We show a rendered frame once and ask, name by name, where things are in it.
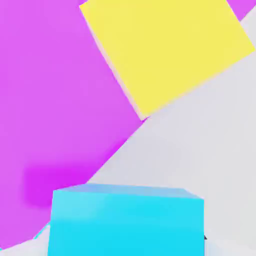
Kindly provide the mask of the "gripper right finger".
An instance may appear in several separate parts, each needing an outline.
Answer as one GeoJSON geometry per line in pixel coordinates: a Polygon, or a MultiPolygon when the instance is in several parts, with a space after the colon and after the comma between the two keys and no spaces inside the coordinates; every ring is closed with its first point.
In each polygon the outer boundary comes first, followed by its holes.
{"type": "Polygon", "coordinates": [[[246,256],[246,250],[236,245],[218,243],[204,236],[204,256],[246,256]]]}

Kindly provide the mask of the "small yellow cube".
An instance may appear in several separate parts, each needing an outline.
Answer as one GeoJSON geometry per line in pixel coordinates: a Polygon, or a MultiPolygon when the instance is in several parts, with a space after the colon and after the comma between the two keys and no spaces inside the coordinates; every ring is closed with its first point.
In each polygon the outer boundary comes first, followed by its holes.
{"type": "Polygon", "coordinates": [[[255,49],[227,0],[86,0],[80,10],[140,118],[255,49]]]}

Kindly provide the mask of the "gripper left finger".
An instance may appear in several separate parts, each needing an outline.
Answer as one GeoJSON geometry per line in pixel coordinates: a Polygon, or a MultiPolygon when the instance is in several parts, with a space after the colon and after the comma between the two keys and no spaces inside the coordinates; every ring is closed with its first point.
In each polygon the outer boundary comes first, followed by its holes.
{"type": "Polygon", "coordinates": [[[7,249],[0,248],[0,256],[48,256],[50,223],[47,223],[33,239],[7,249]]]}

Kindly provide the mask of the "small cyan cube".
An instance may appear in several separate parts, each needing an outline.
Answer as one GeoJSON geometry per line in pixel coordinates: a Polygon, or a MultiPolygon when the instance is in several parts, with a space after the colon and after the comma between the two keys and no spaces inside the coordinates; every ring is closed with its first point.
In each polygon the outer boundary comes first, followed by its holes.
{"type": "Polygon", "coordinates": [[[205,256],[204,200],[182,188],[57,189],[47,255],[205,256]]]}

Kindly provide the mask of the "large magenta box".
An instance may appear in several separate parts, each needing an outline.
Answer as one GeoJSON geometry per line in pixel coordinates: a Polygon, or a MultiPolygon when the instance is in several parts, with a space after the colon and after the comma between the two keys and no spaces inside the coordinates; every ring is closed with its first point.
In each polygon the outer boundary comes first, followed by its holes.
{"type": "Polygon", "coordinates": [[[181,187],[205,233],[256,249],[256,48],[141,118],[101,53],[87,0],[0,0],[0,248],[87,181],[181,187]]]}

